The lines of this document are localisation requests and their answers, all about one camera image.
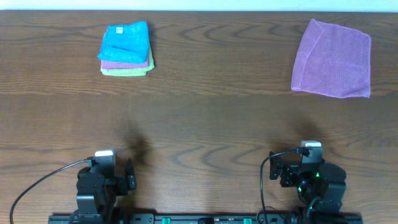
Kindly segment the large purple microfiber cloth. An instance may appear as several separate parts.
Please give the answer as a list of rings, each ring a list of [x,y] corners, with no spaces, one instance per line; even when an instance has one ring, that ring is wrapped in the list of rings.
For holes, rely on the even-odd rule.
[[[297,50],[291,90],[334,98],[370,97],[371,36],[311,19]]]

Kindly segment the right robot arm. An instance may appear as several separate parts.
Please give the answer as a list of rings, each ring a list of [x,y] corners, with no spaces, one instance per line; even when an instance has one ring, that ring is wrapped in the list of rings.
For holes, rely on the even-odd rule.
[[[323,149],[299,147],[294,150],[269,153],[271,180],[280,178],[281,187],[297,189],[307,213],[337,213],[346,190],[346,172],[326,163]]]

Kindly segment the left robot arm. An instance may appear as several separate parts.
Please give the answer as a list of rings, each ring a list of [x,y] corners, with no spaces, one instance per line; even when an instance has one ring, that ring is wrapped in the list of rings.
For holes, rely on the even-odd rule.
[[[128,159],[123,175],[114,172],[114,157],[90,157],[88,166],[78,173],[76,202],[80,215],[111,216],[116,197],[137,187],[132,160]]]

